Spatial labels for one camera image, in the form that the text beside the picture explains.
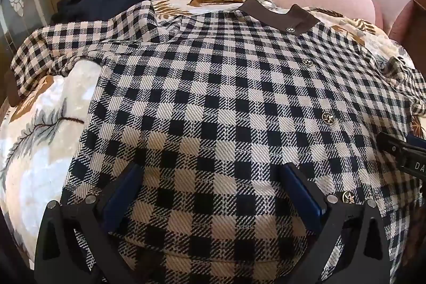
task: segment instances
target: black tool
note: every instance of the black tool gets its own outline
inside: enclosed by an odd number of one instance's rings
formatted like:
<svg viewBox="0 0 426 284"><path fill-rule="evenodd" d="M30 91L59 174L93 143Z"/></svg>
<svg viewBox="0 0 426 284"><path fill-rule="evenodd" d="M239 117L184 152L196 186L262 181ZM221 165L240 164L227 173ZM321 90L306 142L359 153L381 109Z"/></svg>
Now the black tool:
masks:
<svg viewBox="0 0 426 284"><path fill-rule="evenodd" d="M111 245L114 231L142 184L143 169L130 163L98 196L74 205L50 201L44 211L35 252L37 284L138 284L134 272ZM89 270L77 244L80 231L96 264Z"/></svg>
<svg viewBox="0 0 426 284"><path fill-rule="evenodd" d="M395 136L379 133L378 148L395 156L397 169L421 180L426 180L426 141L408 135L406 142Z"/></svg>
<svg viewBox="0 0 426 284"><path fill-rule="evenodd" d="M374 200L363 205L343 203L335 195L325 196L292 163L280 170L280 181L305 227L317 239L290 274L276 284L389 284L390 261L386 234ZM320 276L342 235L344 249L333 274Z"/></svg>

